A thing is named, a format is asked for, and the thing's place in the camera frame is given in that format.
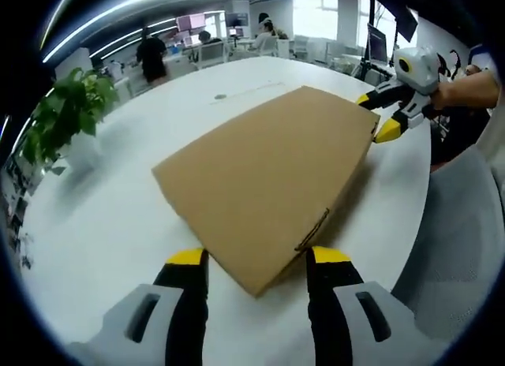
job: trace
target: desk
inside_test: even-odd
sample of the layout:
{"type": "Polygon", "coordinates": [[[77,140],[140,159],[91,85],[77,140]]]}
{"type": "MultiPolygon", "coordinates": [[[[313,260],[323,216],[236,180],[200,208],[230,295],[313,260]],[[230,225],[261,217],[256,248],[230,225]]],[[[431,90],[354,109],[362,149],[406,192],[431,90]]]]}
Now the desk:
{"type": "Polygon", "coordinates": [[[239,39],[237,40],[237,47],[243,47],[247,50],[251,45],[254,44],[254,39],[239,39]]]}
{"type": "MultiPolygon", "coordinates": [[[[105,311],[138,284],[152,283],[169,256],[201,246],[164,200],[152,167],[218,125],[302,85],[352,101],[371,89],[341,73],[282,58],[217,65],[153,88],[108,115],[97,129],[103,162],[92,174],[46,174],[24,219],[34,239],[34,267],[24,271],[24,280],[60,339],[87,341],[105,311]],[[227,98],[215,99],[219,94],[227,98]]],[[[380,111],[381,123],[395,109],[380,111]]],[[[357,178],[361,188],[348,199],[346,222],[330,245],[350,255],[365,281],[391,290],[398,280],[421,223],[429,163],[428,121],[370,148],[357,178]]],[[[204,364],[314,364],[308,302],[303,273],[294,272],[256,300],[211,258],[204,364]]]]}
{"type": "MultiPolygon", "coordinates": [[[[196,67],[189,62],[188,57],[181,53],[165,56],[163,58],[163,64],[171,80],[196,70],[196,67]]],[[[123,77],[114,83],[114,88],[118,91],[118,106],[125,104],[136,95],[151,88],[145,80],[142,65],[128,70],[127,74],[127,77],[123,77]]]]}

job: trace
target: green leaves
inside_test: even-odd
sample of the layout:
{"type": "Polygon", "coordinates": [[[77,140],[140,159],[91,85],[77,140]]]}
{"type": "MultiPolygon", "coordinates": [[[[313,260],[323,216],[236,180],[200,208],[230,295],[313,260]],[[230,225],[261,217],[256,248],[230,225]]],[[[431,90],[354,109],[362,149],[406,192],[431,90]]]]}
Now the green leaves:
{"type": "Polygon", "coordinates": [[[87,112],[81,112],[79,114],[79,124],[82,132],[92,136],[96,135],[96,120],[93,115],[87,112]]]}
{"type": "Polygon", "coordinates": [[[23,156],[32,164],[56,161],[59,149],[80,131],[95,136],[96,123],[118,101],[112,80],[92,70],[76,68],[53,87],[34,110],[36,124],[27,131],[23,156]]]}

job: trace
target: brown cardboard box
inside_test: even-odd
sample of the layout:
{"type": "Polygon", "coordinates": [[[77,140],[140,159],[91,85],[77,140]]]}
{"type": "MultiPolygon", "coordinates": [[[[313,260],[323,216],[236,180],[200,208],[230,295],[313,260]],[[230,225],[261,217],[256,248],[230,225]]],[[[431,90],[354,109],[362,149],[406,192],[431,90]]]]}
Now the brown cardboard box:
{"type": "Polygon", "coordinates": [[[153,170],[174,210],[249,293],[316,239],[379,116],[302,87],[232,119],[153,170]]]}

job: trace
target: gray chair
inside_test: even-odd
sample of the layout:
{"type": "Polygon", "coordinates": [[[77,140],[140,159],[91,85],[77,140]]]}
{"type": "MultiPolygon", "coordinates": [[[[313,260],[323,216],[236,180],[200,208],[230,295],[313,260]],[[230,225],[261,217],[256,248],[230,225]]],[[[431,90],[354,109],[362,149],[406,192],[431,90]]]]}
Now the gray chair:
{"type": "Polygon", "coordinates": [[[499,191],[471,147],[432,174],[416,242],[392,293],[422,332],[452,341],[484,303],[504,254],[499,191]]]}
{"type": "Polygon", "coordinates": [[[223,41],[205,44],[198,48],[198,62],[196,67],[201,70],[218,64],[228,62],[228,52],[223,41]]]}
{"type": "Polygon", "coordinates": [[[296,58],[306,60],[309,57],[309,38],[307,36],[296,35],[294,37],[293,51],[296,58]]]}

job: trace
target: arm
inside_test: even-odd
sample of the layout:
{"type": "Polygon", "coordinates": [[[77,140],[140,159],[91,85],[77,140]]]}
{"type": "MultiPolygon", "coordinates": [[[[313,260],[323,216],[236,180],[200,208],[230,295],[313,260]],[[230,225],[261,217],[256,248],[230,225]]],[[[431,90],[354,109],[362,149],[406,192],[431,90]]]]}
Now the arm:
{"type": "Polygon", "coordinates": [[[140,61],[142,61],[141,47],[142,47],[142,44],[139,45],[139,47],[137,48],[137,62],[139,62],[139,63],[140,63],[140,61]]]}
{"type": "Polygon", "coordinates": [[[260,49],[261,44],[263,43],[264,35],[263,33],[260,33],[258,37],[254,40],[254,44],[251,45],[251,48],[253,49],[260,49]]]}
{"type": "Polygon", "coordinates": [[[437,110],[447,106],[493,108],[499,97],[499,86],[490,71],[476,73],[454,82],[440,82],[432,95],[437,110]]]}
{"type": "Polygon", "coordinates": [[[166,55],[166,45],[160,39],[158,39],[158,47],[159,47],[159,53],[161,53],[162,57],[166,55]]]}

